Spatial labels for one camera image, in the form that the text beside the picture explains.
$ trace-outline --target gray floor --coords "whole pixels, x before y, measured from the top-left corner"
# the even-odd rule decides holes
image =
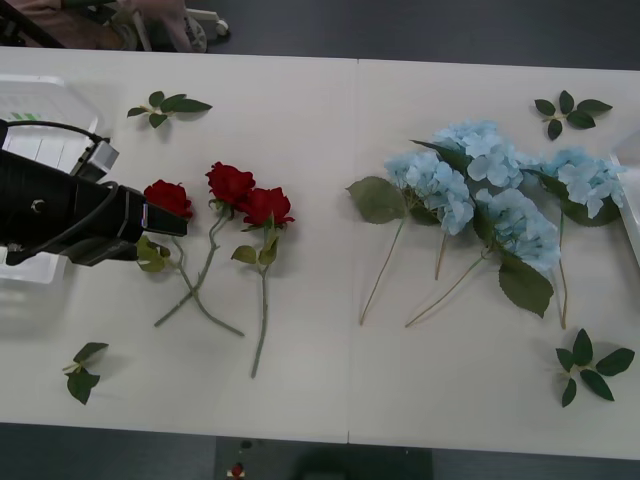
[[[227,42],[218,44],[211,34],[211,53],[640,69],[637,0],[187,3],[217,10],[231,26]],[[296,462],[309,459],[312,449],[324,455],[327,448],[336,459],[366,464],[373,452],[377,462],[399,465],[392,476],[380,470],[382,477],[371,472],[357,477],[361,470],[341,463],[353,478],[432,478],[431,460],[424,452],[391,449],[383,455],[380,449],[353,447],[345,457],[344,450],[333,447],[318,450],[308,444],[256,442],[253,450],[240,454],[238,443],[188,435],[0,424],[0,479],[217,480],[241,458],[248,470],[259,475],[247,476],[248,480],[295,480]],[[434,451],[432,463],[436,480],[640,478],[640,463],[612,460]]]

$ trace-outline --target green leaf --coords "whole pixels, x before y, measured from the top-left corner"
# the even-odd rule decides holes
[[[605,377],[613,377],[624,372],[635,357],[635,352],[628,348],[619,348],[596,364],[596,370]]]
[[[578,225],[584,227],[601,227],[620,218],[620,209],[611,197],[602,199],[604,205],[602,205],[598,214],[593,218],[589,218],[589,210],[586,205],[572,202],[569,199],[561,200],[560,209],[564,214]]]
[[[434,212],[428,210],[424,205],[416,205],[411,210],[409,210],[411,216],[416,221],[416,223],[420,225],[438,225],[440,224],[440,220]]]
[[[593,99],[583,100],[576,107],[577,110],[580,110],[581,112],[590,113],[591,115],[598,115],[600,113],[608,112],[612,108],[613,107],[611,105],[607,105],[606,103],[601,102],[600,100],[593,100]]]
[[[271,265],[275,261],[277,255],[278,255],[278,236],[276,236],[275,240],[273,241],[273,243],[269,248],[265,247],[262,250],[260,250],[260,257],[258,258],[258,261],[260,262],[260,265],[264,265],[264,266]]]
[[[565,198],[569,197],[569,192],[567,191],[567,186],[562,183],[560,180],[553,178],[549,175],[546,175],[542,172],[538,172],[536,170],[529,170],[529,169],[522,169],[523,172],[527,172],[530,173],[532,175],[535,175],[536,177],[538,177],[540,179],[540,181],[542,182],[542,184],[544,185],[545,189],[555,195],[556,197],[558,197],[560,200],[563,200]]]
[[[593,128],[596,126],[593,117],[582,110],[575,110],[567,115],[567,122],[576,128],[586,130],[587,128]]]
[[[613,394],[611,393],[611,390],[609,390],[607,382],[605,382],[604,378],[602,378],[598,373],[593,370],[582,370],[580,372],[580,378],[584,380],[584,383],[587,384],[587,387],[589,387],[593,393],[605,400],[613,402]]]
[[[160,125],[162,125],[162,122],[164,122],[167,118],[168,117],[166,115],[152,113],[151,115],[149,115],[149,123],[153,128],[158,128]]]
[[[478,207],[473,212],[473,230],[485,246],[493,245],[493,224],[489,217]]]
[[[138,266],[145,272],[158,273],[164,270],[171,252],[168,248],[149,241],[142,235],[136,243]]]
[[[502,291],[516,306],[541,318],[544,316],[553,287],[537,270],[515,255],[503,252],[498,280]]]
[[[109,346],[108,343],[89,342],[84,347],[82,347],[82,350],[80,350],[78,353],[76,353],[76,356],[73,357],[73,361],[75,363],[86,362],[93,355],[95,355],[96,353],[98,353],[101,350],[104,350],[108,346]]]
[[[547,135],[549,135],[549,140],[553,141],[560,136],[562,133],[562,123],[560,120],[553,119],[549,122],[549,127],[547,128]]]
[[[211,109],[211,105],[199,102],[198,100],[191,100],[190,98],[183,98],[182,100],[177,101],[173,106],[174,112],[183,113],[205,112],[209,109]]]
[[[380,177],[366,177],[347,188],[362,218],[369,223],[388,223],[405,216],[402,193]]]
[[[65,373],[67,376],[67,390],[69,393],[83,405],[87,404],[91,389],[100,381],[100,375],[91,375],[82,367],[78,371]]]
[[[576,398],[576,381],[570,378],[569,382],[567,382],[567,388],[564,389],[562,394],[562,408],[573,402],[574,398]]]
[[[567,372],[571,371],[571,367],[573,367],[573,353],[571,353],[566,348],[556,348],[556,355],[558,356],[558,361],[562,368],[564,368]]]
[[[573,361],[579,367],[584,367],[593,360],[593,347],[587,331],[582,328],[573,342]]]
[[[573,110],[574,105],[573,97],[569,95],[569,92],[563,90],[562,93],[560,93],[560,111],[566,115]]]
[[[137,117],[138,115],[142,115],[143,113],[146,113],[146,112],[147,111],[144,108],[134,107],[130,109],[129,112],[127,113],[127,118]]]
[[[435,143],[428,142],[420,142],[418,140],[411,140],[413,143],[418,145],[422,145],[423,147],[430,148],[431,150],[435,150],[440,154],[440,158],[449,164],[451,168],[459,171],[462,175],[466,177],[467,175],[467,167],[471,162],[470,157],[456,150],[452,150],[450,148],[441,147],[440,145],[436,145]]]
[[[556,113],[556,107],[554,107],[553,103],[551,103],[549,100],[543,100],[539,98],[535,102],[536,102],[536,108],[541,114],[550,117],[551,115]]]
[[[249,245],[241,245],[236,248],[236,251],[231,255],[233,260],[238,260],[242,263],[248,263],[249,265],[255,265],[256,259],[258,258],[258,254],[256,253],[256,249]]]
[[[162,92],[153,92],[149,95],[149,105],[153,108],[158,108],[162,101],[164,100],[164,93]]]
[[[169,98],[165,98],[160,104],[160,110],[164,113],[173,112],[176,107],[176,103],[185,98],[186,95],[184,93],[179,93],[178,95],[173,95]]]

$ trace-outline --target hydrangea stem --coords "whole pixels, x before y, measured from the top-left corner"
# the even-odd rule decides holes
[[[211,260],[213,259],[213,254],[218,249],[218,245],[214,240],[214,235],[219,230],[222,230],[222,227],[224,227],[225,223],[229,221],[229,218],[230,217],[227,215],[227,209],[224,208],[220,214],[220,218],[218,218],[216,223],[214,223],[213,226],[209,229],[209,243],[211,246],[209,248],[209,253],[207,255],[207,260],[205,261],[204,268],[200,271],[196,285],[193,287],[193,290],[196,292],[200,291],[200,287],[202,287],[202,284],[204,284],[204,280],[207,277],[207,273],[209,273],[209,267],[211,266]],[[164,322],[169,320],[169,318],[171,318],[171,316],[174,313],[180,310],[182,306],[185,303],[187,303],[191,297],[193,297],[193,293],[191,292],[191,290],[189,290],[189,293],[187,293],[184,297],[182,297],[180,301],[171,310],[169,310],[166,314],[164,314],[162,318],[160,318],[156,323],[154,323],[153,326],[159,327]]]
[[[569,292],[567,290],[567,279],[564,276],[564,267],[562,266],[562,233],[563,232],[564,232],[564,212],[560,211],[560,275],[562,276],[562,287],[564,288],[564,304],[562,305],[562,317],[560,318],[560,326],[562,327],[563,330],[566,330]]]
[[[438,263],[436,264],[436,280],[438,280],[438,276],[440,275],[440,265],[442,264],[442,257],[444,257],[444,251],[447,248],[447,239],[449,235],[446,233],[442,237],[442,245],[440,246],[440,254],[438,255]]]
[[[378,274],[378,278],[376,280],[375,285],[373,286],[373,290],[371,291],[371,295],[369,295],[369,300],[367,300],[367,304],[364,307],[364,311],[362,312],[362,316],[360,317],[360,325],[364,323],[364,319],[367,316],[367,310],[369,309],[369,305],[371,304],[371,300],[373,299],[374,294],[376,293],[376,289],[378,288],[378,284],[380,283],[380,279],[382,278],[382,274],[384,273],[387,265],[389,264],[389,259],[391,258],[391,254],[393,253],[393,249],[396,246],[398,241],[398,237],[400,236],[400,232],[402,231],[402,227],[404,226],[404,222],[407,220],[407,216],[402,217],[400,221],[400,225],[398,225],[398,230],[396,231],[396,236],[393,238],[393,243],[391,244],[391,248],[389,249],[389,254],[387,255],[387,259],[384,261],[384,265],[382,265],[382,270]]]
[[[435,307],[436,305],[438,305],[442,300],[444,300],[445,298],[447,298],[447,295],[449,295],[451,292],[453,292],[453,290],[460,284],[460,282],[462,282],[462,280],[464,280],[464,278],[469,275],[469,273],[471,273],[471,270],[473,270],[474,268],[476,268],[478,266],[478,264],[484,260],[484,257],[480,257],[478,260],[476,260],[473,265],[471,265],[469,267],[469,269],[464,272],[464,275],[462,275],[458,281],[456,283],[453,284],[453,286],[447,290],[447,292],[441,296],[434,304],[432,304],[431,306],[425,308],[422,312],[420,312],[418,315],[415,316],[415,318],[413,320],[411,320],[409,323],[407,323],[405,325],[405,327],[410,327],[411,325],[414,325],[415,323],[418,322],[418,320],[420,319],[420,317],[422,317],[424,314],[426,314],[429,310],[431,310],[433,307]]]
[[[267,302],[267,266],[264,270],[260,271],[260,277],[262,278],[262,322],[260,324],[260,340],[258,341],[258,348],[256,349],[256,356],[253,360],[253,368],[251,369],[251,378],[256,378],[258,373],[258,365],[260,365],[260,355],[262,354],[262,347],[264,346],[264,338],[267,335],[268,325],[268,309],[269,304]]]

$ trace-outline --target cable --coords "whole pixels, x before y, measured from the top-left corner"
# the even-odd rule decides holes
[[[89,137],[91,140],[93,140],[94,143],[100,143],[101,141],[105,140],[100,135],[96,135],[95,133],[88,132],[87,130],[83,130],[82,128],[74,127],[73,125],[67,125],[64,123],[46,122],[44,120],[19,120],[16,122],[6,122],[6,123],[7,123],[7,127],[36,126],[36,127],[54,127],[54,128],[61,128],[63,130],[70,130],[72,132],[80,133],[86,137]]]
[[[102,202],[100,202],[100,204],[89,215],[87,215],[77,223],[74,223],[73,225],[71,225],[64,232],[56,235],[53,238],[50,238],[49,240],[44,242],[42,245],[38,245],[37,247],[30,248],[29,250],[25,250],[23,252],[13,252],[14,253],[12,255],[13,261],[15,261],[17,257],[17,258],[22,258],[20,260],[20,262],[22,262],[27,258],[31,258],[34,255],[37,255],[38,253],[50,247],[54,243],[59,243],[63,240],[66,240],[70,236],[75,235],[77,232],[82,230],[88,223],[90,223],[98,215],[100,215],[104,211],[104,209],[107,208],[109,204],[113,202],[113,200],[116,198],[116,195],[118,194],[118,189],[120,188],[116,182],[104,182],[100,185],[104,185],[105,187],[111,187],[111,190],[109,190],[109,194],[105,197],[105,199]]]

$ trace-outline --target rose stem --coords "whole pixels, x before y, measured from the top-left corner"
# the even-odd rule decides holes
[[[206,278],[207,273],[209,273],[209,267],[211,266],[211,260],[213,259],[213,254],[218,249],[218,245],[216,244],[216,242],[215,242],[213,237],[219,230],[222,230],[222,227],[224,227],[224,224],[227,223],[227,221],[229,221],[229,217],[226,215],[226,207],[225,207],[222,210],[222,213],[220,215],[220,218],[218,218],[218,221],[216,223],[214,223],[213,226],[209,229],[209,243],[211,244],[211,248],[209,249],[209,254],[207,255],[207,261],[204,264],[204,268],[202,269],[202,271],[198,275],[198,281],[196,282],[195,287],[193,287],[193,290],[196,291],[196,292],[199,292],[200,291],[200,287],[202,287],[202,285],[204,284],[204,279]],[[169,318],[171,318],[171,316],[174,313],[176,313],[178,310],[180,310],[180,308],[182,308],[182,306],[185,303],[187,303],[187,301],[192,296],[193,296],[193,294],[191,293],[191,291],[189,291],[189,293],[187,293],[184,297],[182,297],[182,299],[176,305],[174,305],[174,307],[171,310],[169,310],[167,313],[165,313],[162,316],[162,318],[160,318],[160,320],[158,320],[156,323],[154,323],[153,326],[154,327],[159,327],[164,322],[169,320]]]
[[[438,280],[438,275],[440,275],[440,264],[442,264],[442,257],[444,257],[444,251],[447,248],[447,239],[449,236],[445,233],[442,237],[442,245],[440,246],[440,254],[438,255],[438,263],[436,265],[436,280]]]
[[[371,303],[371,300],[373,299],[373,295],[376,293],[376,289],[378,288],[378,283],[380,283],[380,278],[382,278],[382,274],[384,273],[384,270],[387,268],[387,264],[389,263],[389,259],[391,258],[391,254],[393,253],[393,249],[396,246],[396,242],[398,241],[398,236],[400,236],[400,231],[402,230],[402,227],[404,226],[404,222],[407,219],[406,215],[404,217],[402,217],[402,221],[400,222],[400,225],[398,225],[398,230],[396,231],[396,236],[393,238],[393,243],[391,244],[391,249],[389,250],[389,254],[387,255],[387,259],[384,262],[384,265],[382,265],[382,270],[380,270],[380,273],[378,274],[378,279],[376,280],[375,285],[373,286],[373,290],[371,291],[371,295],[369,295],[369,300],[367,300],[367,305],[364,307],[364,311],[362,312],[362,316],[360,317],[360,325],[362,325],[364,323],[364,318],[367,315],[367,310],[369,309],[369,304]]]
[[[253,360],[253,368],[251,369],[251,378],[256,378],[258,373],[258,365],[260,364],[260,355],[262,354],[262,347],[264,345],[264,337],[267,335],[267,310],[269,305],[267,303],[267,271],[269,266],[260,271],[262,277],[262,324],[260,325],[260,340],[258,341],[258,348],[256,349],[256,358]]]
[[[480,257],[478,260],[476,260],[476,261],[473,263],[473,265],[471,265],[471,266],[469,267],[469,270],[467,270],[466,272],[464,272],[464,275],[462,275],[462,276],[460,277],[460,279],[459,279],[456,283],[454,283],[454,284],[453,284],[453,287],[451,287],[449,290],[447,290],[447,293],[445,293],[442,297],[440,297],[440,298],[436,301],[436,303],[434,303],[434,304],[433,304],[433,305],[431,305],[430,307],[427,307],[427,308],[426,308],[426,309],[424,309],[422,312],[420,312],[418,315],[416,315],[416,316],[415,316],[415,318],[414,318],[413,320],[411,320],[409,323],[407,323],[407,324],[405,325],[405,328],[406,328],[406,327],[410,327],[411,325],[415,324],[421,316],[423,316],[425,313],[427,313],[427,312],[428,312],[429,310],[431,310],[433,307],[435,307],[436,305],[438,305],[442,300],[444,300],[444,299],[447,297],[447,295],[449,295],[449,294],[453,291],[453,289],[454,289],[454,288],[456,288],[456,287],[460,284],[460,282],[461,282],[462,280],[464,280],[464,277],[466,277],[467,275],[469,275],[469,273],[471,273],[471,270],[473,270],[473,269],[474,269],[474,268],[475,268],[475,267],[476,267],[476,266],[477,266],[477,265],[478,265],[482,260],[484,260],[484,257]]]
[[[187,284],[187,288],[189,288],[189,292],[191,292],[191,296],[193,297],[193,299],[195,300],[196,304],[198,305],[198,308],[200,308],[200,311],[209,320],[211,320],[216,325],[220,325],[222,328],[226,328],[230,332],[233,332],[233,333],[235,333],[236,335],[238,335],[240,337],[244,337],[244,333],[242,333],[240,330],[237,330],[237,329],[233,328],[230,325],[227,325],[223,321],[218,320],[216,317],[214,317],[213,315],[211,315],[207,311],[207,309],[204,307],[204,305],[202,305],[202,302],[200,301],[200,296],[198,295],[198,292],[196,290],[194,290],[193,285],[191,285],[191,280],[189,280],[189,277],[187,276],[187,272],[184,271],[184,265],[182,264],[182,262],[184,261],[184,250],[182,249],[182,247],[178,243],[178,240],[176,239],[176,237],[171,237],[171,240],[173,241],[175,246],[180,251],[180,260],[178,261],[178,264],[176,265],[176,267],[180,271],[180,274],[182,275],[182,278],[184,279],[184,283]]]
[[[562,276],[562,286],[564,287],[564,305],[562,306],[562,317],[560,318],[560,326],[562,327],[563,330],[566,330],[569,292],[567,291],[567,279],[564,277],[564,268],[562,266],[562,233],[563,231],[564,231],[564,212],[560,211],[560,275]]]

